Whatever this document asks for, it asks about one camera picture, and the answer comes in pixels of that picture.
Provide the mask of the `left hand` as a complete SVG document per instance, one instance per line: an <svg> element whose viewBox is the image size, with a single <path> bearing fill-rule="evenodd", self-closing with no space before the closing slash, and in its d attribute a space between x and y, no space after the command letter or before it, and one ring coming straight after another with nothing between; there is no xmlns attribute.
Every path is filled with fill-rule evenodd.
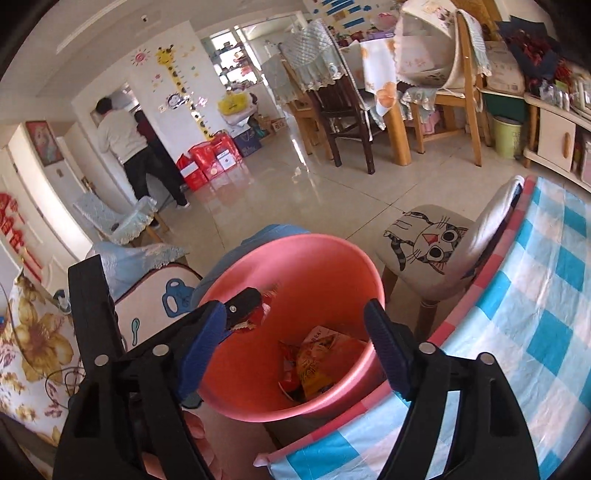
<svg viewBox="0 0 591 480"><path fill-rule="evenodd" d="M182 410L149 429L151 447L143 448L147 474L155 479L225 479L226 474L207 441L200 418Z"/></svg>

